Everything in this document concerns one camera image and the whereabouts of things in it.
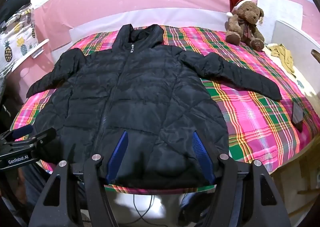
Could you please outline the black smartphone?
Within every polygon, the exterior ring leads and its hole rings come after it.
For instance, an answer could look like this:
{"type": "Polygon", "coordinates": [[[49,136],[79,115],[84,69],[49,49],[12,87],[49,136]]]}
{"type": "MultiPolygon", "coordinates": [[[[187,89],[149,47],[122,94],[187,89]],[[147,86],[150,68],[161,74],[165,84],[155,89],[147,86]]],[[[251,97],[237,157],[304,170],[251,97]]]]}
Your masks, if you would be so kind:
{"type": "Polygon", "coordinates": [[[303,131],[303,116],[303,109],[296,102],[293,102],[291,123],[298,130],[298,132],[303,131]]]}

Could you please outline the pink plaid bed sheet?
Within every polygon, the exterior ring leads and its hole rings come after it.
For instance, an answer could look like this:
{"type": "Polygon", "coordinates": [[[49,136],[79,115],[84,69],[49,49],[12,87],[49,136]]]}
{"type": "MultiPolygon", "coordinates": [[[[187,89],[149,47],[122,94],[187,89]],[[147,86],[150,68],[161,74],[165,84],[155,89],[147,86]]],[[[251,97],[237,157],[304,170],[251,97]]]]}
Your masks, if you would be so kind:
{"type": "MultiPolygon", "coordinates": [[[[250,163],[260,160],[267,171],[273,172],[298,154],[315,137],[319,135],[319,116],[298,86],[276,66],[265,53],[256,52],[241,44],[233,46],[225,41],[223,32],[203,28],[174,28],[160,26],[163,43],[194,51],[202,55],[216,53],[226,61],[239,67],[250,69],[277,84],[282,99],[274,101],[259,93],[238,89],[226,82],[203,79],[202,83],[213,101],[219,106],[229,133],[229,154],[240,162],[250,163]],[[291,123],[292,103],[296,102],[303,109],[303,131],[291,123]]],[[[117,37],[118,31],[101,32],[85,37],[70,49],[78,48],[84,55],[108,50],[117,37]]],[[[31,124],[44,108],[53,90],[46,90],[32,97],[27,97],[25,104],[18,112],[12,128],[31,124]]],[[[52,172],[55,165],[42,160],[41,166],[52,172]]],[[[124,192],[142,192],[161,189],[139,189],[108,184],[124,192]]]]}

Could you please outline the brown teddy bear santa hat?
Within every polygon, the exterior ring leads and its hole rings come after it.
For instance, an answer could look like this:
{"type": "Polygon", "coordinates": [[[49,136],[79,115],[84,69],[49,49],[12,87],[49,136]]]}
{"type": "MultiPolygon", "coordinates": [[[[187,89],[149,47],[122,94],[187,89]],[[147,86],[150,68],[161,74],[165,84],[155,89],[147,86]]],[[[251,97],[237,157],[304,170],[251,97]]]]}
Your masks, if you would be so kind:
{"type": "Polygon", "coordinates": [[[242,42],[261,52],[265,39],[258,30],[257,23],[263,21],[263,10],[252,0],[229,0],[229,7],[225,41],[233,45],[242,42]]]}

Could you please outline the white bed headboard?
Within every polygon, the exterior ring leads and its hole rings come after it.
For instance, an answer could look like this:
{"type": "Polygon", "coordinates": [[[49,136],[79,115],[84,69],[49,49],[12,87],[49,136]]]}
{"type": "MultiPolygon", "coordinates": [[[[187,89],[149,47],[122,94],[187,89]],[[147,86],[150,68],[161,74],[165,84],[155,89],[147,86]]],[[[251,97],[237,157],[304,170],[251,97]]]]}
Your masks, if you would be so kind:
{"type": "Polygon", "coordinates": [[[192,26],[223,31],[225,22],[227,22],[227,16],[223,12],[166,7],[135,10],[106,16],[76,26],[69,30],[69,34],[72,42],[76,42],[93,33],[117,31],[126,24],[132,24],[135,28],[158,24],[177,28],[192,26]]]}

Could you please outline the white side board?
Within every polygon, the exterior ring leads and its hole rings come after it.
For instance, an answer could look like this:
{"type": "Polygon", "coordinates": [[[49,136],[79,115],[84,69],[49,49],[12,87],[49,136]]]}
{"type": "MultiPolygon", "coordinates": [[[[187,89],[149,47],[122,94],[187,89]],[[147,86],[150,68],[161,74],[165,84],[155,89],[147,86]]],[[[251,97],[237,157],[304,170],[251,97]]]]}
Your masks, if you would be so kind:
{"type": "Polygon", "coordinates": [[[319,53],[319,43],[304,31],[283,21],[276,21],[271,42],[283,44],[291,51],[295,67],[319,92],[319,62],[311,54],[312,50],[319,53]]]}

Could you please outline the black puffer jacket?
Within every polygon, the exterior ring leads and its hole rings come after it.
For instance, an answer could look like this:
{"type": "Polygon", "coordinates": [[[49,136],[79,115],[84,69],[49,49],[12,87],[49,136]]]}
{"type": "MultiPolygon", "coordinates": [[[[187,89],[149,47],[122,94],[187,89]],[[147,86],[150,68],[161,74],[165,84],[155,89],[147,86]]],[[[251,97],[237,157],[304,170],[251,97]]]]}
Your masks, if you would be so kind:
{"type": "Polygon", "coordinates": [[[139,189],[207,186],[192,147],[193,133],[218,152],[229,150],[223,114],[202,80],[226,82],[274,101],[282,96],[272,80],[226,61],[163,43],[163,29],[124,25],[108,50],[62,54],[51,72],[31,85],[27,97],[53,94],[33,124],[56,129],[43,161],[83,163],[100,154],[101,176],[118,138],[129,144],[112,184],[139,189]]]}

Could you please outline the pineapple print fabric bag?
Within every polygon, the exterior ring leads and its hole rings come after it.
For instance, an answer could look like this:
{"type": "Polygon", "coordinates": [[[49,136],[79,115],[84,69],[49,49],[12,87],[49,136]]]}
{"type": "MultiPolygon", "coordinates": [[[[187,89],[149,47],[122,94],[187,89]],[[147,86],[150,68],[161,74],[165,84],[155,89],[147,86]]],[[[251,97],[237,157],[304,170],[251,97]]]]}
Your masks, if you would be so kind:
{"type": "Polygon", "coordinates": [[[1,24],[1,77],[38,45],[34,8],[29,3],[1,24]]]}

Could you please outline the black cushion on bag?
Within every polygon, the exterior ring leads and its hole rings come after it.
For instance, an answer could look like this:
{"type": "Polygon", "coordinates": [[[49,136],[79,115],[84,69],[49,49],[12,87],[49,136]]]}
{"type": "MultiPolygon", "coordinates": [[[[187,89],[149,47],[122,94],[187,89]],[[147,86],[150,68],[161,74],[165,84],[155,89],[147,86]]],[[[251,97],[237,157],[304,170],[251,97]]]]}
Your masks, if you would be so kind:
{"type": "Polygon", "coordinates": [[[7,0],[1,7],[0,23],[7,22],[14,13],[30,3],[31,0],[7,0]]]}

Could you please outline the yellow cloth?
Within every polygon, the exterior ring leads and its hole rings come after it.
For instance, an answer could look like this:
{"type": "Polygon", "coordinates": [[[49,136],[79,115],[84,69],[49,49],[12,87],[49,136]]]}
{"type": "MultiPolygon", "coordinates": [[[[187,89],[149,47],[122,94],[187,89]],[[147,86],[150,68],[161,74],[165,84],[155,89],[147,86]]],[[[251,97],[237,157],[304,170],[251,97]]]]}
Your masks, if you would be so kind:
{"type": "Polygon", "coordinates": [[[283,44],[268,44],[267,49],[270,51],[272,57],[279,58],[285,71],[295,78],[295,71],[293,69],[294,62],[291,51],[283,44]]]}

